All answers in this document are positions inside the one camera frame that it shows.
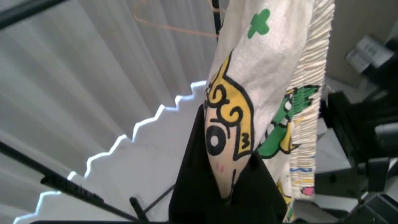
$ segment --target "cloth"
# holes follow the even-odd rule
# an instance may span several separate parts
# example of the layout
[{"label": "cloth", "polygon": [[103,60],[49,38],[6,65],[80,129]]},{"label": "cloth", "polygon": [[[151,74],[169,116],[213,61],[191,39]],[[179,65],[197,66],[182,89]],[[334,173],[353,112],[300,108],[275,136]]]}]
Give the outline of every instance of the cloth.
[{"label": "cloth", "polygon": [[204,102],[206,149],[222,198],[256,149],[289,206],[313,197],[333,1],[230,0]]}]

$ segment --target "pleated curtain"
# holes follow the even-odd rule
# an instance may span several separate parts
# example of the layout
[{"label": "pleated curtain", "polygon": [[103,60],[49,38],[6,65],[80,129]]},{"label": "pleated curtain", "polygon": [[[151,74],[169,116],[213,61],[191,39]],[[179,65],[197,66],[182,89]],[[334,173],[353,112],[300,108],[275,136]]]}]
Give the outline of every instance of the pleated curtain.
[{"label": "pleated curtain", "polygon": [[[83,176],[89,157],[131,140],[136,123],[206,80],[216,48],[209,3],[71,0],[0,31],[0,141]],[[40,178],[0,154],[0,223],[34,212],[49,190]]]}]

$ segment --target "orange cord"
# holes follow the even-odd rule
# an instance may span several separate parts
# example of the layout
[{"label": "orange cord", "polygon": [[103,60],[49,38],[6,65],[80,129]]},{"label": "orange cord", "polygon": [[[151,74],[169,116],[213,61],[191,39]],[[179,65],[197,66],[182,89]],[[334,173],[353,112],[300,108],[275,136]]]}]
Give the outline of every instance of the orange cord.
[{"label": "orange cord", "polygon": [[[225,9],[216,9],[213,7],[213,5],[211,4],[210,0],[207,0],[207,2],[209,3],[211,10],[213,12],[225,12]],[[173,31],[177,31],[177,32],[183,32],[186,34],[195,34],[195,35],[201,35],[204,37],[218,37],[218,34],[212,34],[209,32],[201,32],[201,31],[196,31],[196,30],[190,30],[190,29],[182,29],[182,28],[178,28],[178,27],[172,27],[172,26],[167,26],[167,25],[163,25],[163,24],[158,24],[155,22],[151,22],[151,21],[147,21],[145,19],[141,19],[140,17],[137,16],[136,10],[142,5],[146,3],[146,0],[143,1],[138,1],[134,4],[133,9],[132,9],[132,15],[135,18],[136,21],[141,22],[143,24],[147,24],[150,26],[155,26],[155,27],[160,27],[163,29],[168,29],[168,30],[173,30]]]}]

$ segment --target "black eye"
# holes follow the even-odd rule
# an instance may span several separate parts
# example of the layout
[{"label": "black eye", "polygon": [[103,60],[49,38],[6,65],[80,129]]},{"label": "black eye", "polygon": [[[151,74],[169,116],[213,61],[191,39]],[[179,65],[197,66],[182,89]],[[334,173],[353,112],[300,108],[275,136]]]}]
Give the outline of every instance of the black eye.
[{"label": "black eye", "polygon": [[206,130],[206,149],[212,156],[222,153],[225,147],[225,132],[218,126],[209,126]]}]

